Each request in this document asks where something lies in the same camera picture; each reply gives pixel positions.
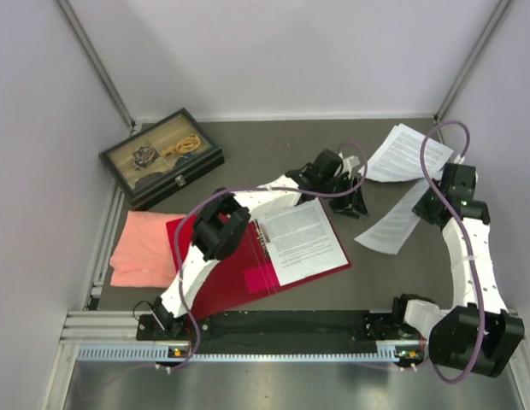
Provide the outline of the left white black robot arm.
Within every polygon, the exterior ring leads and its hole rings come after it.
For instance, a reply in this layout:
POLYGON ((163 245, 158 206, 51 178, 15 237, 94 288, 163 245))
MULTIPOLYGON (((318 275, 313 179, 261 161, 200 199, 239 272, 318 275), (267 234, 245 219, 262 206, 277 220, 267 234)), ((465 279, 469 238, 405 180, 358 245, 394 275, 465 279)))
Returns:
POLYGON ((257 187, 220 188, 198 204, 173 234, 174 281, 151 305, 157 330, 166 338, 179 337, 191 315, 194 296, 220 261, 241 244, 252 220, 273 211, 292 208, 316 198, 349 200, 361 193, 368 173, 340 153, 323 150, 314 161, 290 170, 257 187))

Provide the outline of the red plastic folder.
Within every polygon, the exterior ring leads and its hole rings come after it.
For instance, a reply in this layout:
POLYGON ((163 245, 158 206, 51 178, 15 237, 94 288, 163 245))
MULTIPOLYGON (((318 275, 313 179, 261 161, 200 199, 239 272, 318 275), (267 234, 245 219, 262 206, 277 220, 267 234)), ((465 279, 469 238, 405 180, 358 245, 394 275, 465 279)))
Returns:
POLYGON ((237 250, 227 259, 215 265, 211 272, 205 275, 198 292, 193 296, 186 294, 185 299, 191 305, 191 312, 195 318, 203 319, 212 314, 275 295, 349 267, 351 267, 350 261, 348 266, 281 286, 270 257, 262 252, 257 241, 256 230, 252 221, 248 225, 237 250))

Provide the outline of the single printed paper sheet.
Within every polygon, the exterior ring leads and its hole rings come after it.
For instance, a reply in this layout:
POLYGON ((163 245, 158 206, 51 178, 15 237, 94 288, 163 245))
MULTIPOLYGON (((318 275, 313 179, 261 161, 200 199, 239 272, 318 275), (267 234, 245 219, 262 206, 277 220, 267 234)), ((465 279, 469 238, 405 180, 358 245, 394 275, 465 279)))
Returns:
POLYGON ((397 255, 421 219, 413 212, 413 207, 428 188, 428 182, 419 179, 383 218, 355 241, 375 252, 397 255))

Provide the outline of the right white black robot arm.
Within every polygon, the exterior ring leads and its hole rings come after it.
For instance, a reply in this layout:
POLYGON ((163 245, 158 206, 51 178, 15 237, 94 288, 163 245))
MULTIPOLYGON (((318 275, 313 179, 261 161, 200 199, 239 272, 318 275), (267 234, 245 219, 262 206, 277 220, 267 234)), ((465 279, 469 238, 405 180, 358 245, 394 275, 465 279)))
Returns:
POLYGON ((390 317, 399 337, 418 332, 436 366, 499 376, 525 335, 521 319, 509 314, 498 291, 489 250, 491 216, 475 199, 474 167, 449 163, 413 213, 438 226, 450 257, 453 303, 444 311, 432 300, 403 294, 390 317))

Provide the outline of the metal folder clip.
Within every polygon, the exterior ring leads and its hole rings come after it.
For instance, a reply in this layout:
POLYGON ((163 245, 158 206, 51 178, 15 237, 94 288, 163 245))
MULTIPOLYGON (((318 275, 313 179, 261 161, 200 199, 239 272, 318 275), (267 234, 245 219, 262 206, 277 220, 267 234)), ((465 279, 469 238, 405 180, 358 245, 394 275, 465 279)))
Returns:
POLYGON ((268 242, 267 242, 267 239, 266 239, 266 235, 265 235, 265 232, 264 230, 261 228, 261 225, 260 223, 258 222, 258 220, 254 220, 253 221, 253 225, 255 227, 255 230, 256 230, 256 238, 257 238, 257 241, 259 242, 261 248, 262 248, 262 252, 267 256, 269 257, 269 252, 268 252, 268 242))

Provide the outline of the stack of printed papers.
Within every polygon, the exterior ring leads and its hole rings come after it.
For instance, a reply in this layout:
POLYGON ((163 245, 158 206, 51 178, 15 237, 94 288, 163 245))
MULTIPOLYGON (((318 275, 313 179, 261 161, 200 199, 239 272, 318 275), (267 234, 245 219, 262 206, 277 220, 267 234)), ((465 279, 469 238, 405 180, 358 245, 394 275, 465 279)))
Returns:
MULTIPOLYGON (((398 124, 368 160, 366 179, 380 183, 406 182, 424 177, 420 152, 425 136, 398 124)), ((424 162, 431 177, 439 175, 453 150, 432 138, 427 140, 424 162)))

